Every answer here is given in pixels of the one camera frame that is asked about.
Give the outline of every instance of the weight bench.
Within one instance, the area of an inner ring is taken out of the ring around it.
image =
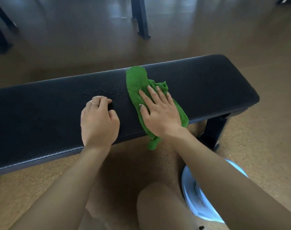
[[[208,119],[199,140],[212,150],[229,117],[259,96],[223,55],[143,66],[148,78],[167,81],[189,123]],[[0,89],[0,175],[79,153],[80,113],[93,96],[111,98],[120,119],[115,143],[145,135],[126,89],[126,69],[33,82]]]

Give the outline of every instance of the hand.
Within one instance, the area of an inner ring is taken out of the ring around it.
[[[104,96],[95,96],[82,110],[80,126],[84,146],[110,147],[117,139],[120,121],[114,110],[107,110],[111,102]]]
[[[155,102],[153,103],[142,90],[139,90],[140,96],[150,110],[149,113],[147,108],[140,104],[140,113],[147,128],[159,137],[166,137],[176,132],[182,127],[182,123],[170,93],[164,95],[158,86],[156,87],[158,94],[149,85],[147,89]]]

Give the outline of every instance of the person's left arm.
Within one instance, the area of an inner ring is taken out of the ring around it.
[[[94,178],[119,132],[119,118],[114,110],[107,110],[109,103],[110,99],[96,96],[86,104],[81,113],[85,147],[78,160],[10,230],[78,229]]]

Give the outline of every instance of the blue-white plastic container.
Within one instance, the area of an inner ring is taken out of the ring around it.
[[[243,169],[234,162],[227,159],[226,161],[248,177]],[[204,220],[224,223],[218,212],[205,197],[204,193],[198,186],[198,183],[192,177],[192,174],[187,166],[184,168],[182,173],[182,189],[185,201],[193,214]]]

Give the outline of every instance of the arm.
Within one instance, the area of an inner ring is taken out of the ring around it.
[[[11,230],[78,229],[94,178],[118,136],[120,122],[115,111],[107,111],[110,102],[110,99],[96,96],[86,104],[81,113],[85,147],[78,160],[15,222]]]
[[[202,191],[230,229],[291,229],[291,212],[181,126],[170,94],[148,87],[155,103],[142,91],[146,126],[165,138],[188,165]]]

